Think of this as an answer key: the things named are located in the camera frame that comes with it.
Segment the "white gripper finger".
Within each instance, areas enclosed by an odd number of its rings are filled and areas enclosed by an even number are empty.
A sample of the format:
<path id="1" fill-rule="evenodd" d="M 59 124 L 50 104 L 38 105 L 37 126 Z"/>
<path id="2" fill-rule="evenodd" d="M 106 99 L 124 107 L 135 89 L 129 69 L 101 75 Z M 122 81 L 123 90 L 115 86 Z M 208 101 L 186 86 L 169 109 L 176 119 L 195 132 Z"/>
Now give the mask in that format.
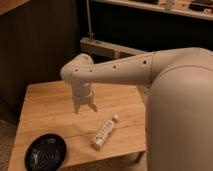
<path id="1" fill-rule="evenodd" d="M 75 111 L 76 114 L 79 113 L 79 110 L 80 110 L 80 105 L 74 104 L 74 111 Z"/>
<path id="2" fill-rule="evenodd" d="M 94 110 L 94 112 L 97 112 L 97 111 L 98 111 L 98 110 L 97 110 L 97 106 L 96 106 L 95 103 L 90 103 L 90 104 L 89 104 L 89 107 L 92 108 L 92 109 Z"/>

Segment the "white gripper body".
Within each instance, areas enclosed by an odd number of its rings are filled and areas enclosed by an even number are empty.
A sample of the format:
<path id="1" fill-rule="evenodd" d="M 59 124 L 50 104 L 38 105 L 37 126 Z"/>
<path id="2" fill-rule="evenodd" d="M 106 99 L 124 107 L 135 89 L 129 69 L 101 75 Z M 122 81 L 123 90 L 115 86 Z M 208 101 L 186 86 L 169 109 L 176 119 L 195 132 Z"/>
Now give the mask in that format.
<path id="1" fill-rule="evenodd" d="M 75 105 L 92 105 L 94 93 L 90 83 L 72 85 L 72 98 Z"/>

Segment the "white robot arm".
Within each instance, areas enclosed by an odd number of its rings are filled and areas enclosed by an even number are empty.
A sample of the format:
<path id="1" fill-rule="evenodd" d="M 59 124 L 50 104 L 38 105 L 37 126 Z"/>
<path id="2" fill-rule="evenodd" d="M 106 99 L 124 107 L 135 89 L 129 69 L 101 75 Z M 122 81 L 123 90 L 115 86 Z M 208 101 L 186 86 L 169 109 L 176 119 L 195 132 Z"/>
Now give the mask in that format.
<path id="1" fill-rule="evenodd" d="M 213 51 L 160 50 L 99 64 L 81 53 L 60 75 L 77 106 L 93 101 L 93 83 L 148 88 L 147 171 L 213 171 Z"/>

